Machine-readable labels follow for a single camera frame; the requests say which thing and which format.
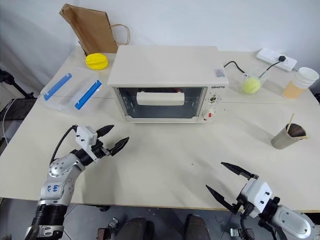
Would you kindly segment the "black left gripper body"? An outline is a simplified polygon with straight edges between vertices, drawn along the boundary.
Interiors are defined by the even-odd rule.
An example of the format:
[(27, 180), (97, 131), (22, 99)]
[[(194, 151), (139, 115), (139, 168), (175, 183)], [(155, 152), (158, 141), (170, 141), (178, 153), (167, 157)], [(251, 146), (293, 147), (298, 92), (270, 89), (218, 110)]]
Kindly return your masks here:
[(96, 140), (96, 143), (91, 146), (91, 151), (97, 159), (102, 159), (104, 156), (109, 156), (110, 152), (104, 148), (103, 143), (100, 140)]

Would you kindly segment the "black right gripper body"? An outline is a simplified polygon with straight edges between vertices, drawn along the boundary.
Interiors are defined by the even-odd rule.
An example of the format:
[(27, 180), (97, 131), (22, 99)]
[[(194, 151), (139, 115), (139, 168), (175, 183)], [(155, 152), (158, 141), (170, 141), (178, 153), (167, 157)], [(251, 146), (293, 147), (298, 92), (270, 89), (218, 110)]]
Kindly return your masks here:
[(237, 203), (233, 203), (231, 212), (236, 214), (240, 207), (243, 207), (243, 214), (245, 216), (249, 216), (254, 211), (254, 204), (248, 201), (248, 191), (249, 189), (255, 184), (257, 179), (259, 178), (258, 175), (253, 175), (252, 178), (248, 180), (245, 186), (240, 191), (239, 195), (236, 198)]

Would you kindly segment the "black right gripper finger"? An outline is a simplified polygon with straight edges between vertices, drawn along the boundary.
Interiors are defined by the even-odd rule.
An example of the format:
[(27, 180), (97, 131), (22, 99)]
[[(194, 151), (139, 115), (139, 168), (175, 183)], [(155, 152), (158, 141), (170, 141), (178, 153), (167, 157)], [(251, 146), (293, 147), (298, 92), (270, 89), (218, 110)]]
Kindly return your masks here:
[(211, 195), (215, 198), (217, 202), (219, 202), (221, 205), (223, 205), (227, 210), (229, 210), (232, 213), (236, 213), (237, 210), (235, 208), (235, 204), (229, 204), (228, 202), (225, 201), (225, 198), (219, 194), (217, 191), (212, 189), (210, 186), (205, 185), (205, 187), (208, 189), (208, 191), (211, 193)]
[(241, 175), (241, 176), (245, 177), (246, 179), (250, 179), (253, 177), (252, 173), (250, 173), (249, 171), (243, 169), (242, 167), (240, 167), (238, 165), (234, 165), (234, 164), (227, 163), (227, 162), (221, 162), (221, 164), (238, 176)]

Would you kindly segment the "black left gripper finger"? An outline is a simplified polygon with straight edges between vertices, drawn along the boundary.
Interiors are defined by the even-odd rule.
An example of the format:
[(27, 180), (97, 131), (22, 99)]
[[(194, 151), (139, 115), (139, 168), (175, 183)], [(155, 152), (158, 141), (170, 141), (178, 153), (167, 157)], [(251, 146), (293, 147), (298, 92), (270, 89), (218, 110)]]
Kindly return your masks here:
[(98, 129), (96, 131), (97, 137), (100, 138), (100, 137), (103, 137), (104, 135), (108, 134), (112, 130), (113, 127), (114, 127), (113, 124), (101, 127), (100, 129)]
[(120, 141), (118, 141), (113, 148), (111, 149), (108, 149), (107, 151), (109, 152), (109, 155), (110, 156), (114, 156), (116, 155), (118, 152), (120, 152), (124, 147), (125, 145), (128, 143), (129, 141), (129, 137), (126, 137), (126, 138), (123, 138), (121, 139)]

